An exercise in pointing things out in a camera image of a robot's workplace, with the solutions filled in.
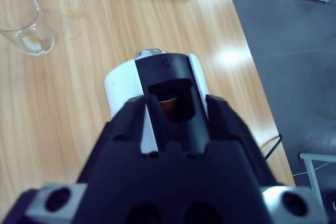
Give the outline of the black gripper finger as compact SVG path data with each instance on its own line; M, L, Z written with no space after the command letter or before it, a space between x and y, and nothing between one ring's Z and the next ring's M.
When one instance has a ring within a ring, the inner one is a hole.
M135 142L140 144L143 135L145 98L140 95L130 98L113 118L107 122L98 137L89 157L80 172L77 182L87 183L108 142Z
M276 179L245 121L223 98L208 94L206 103L211 139L238 142L258 183L275 185Z

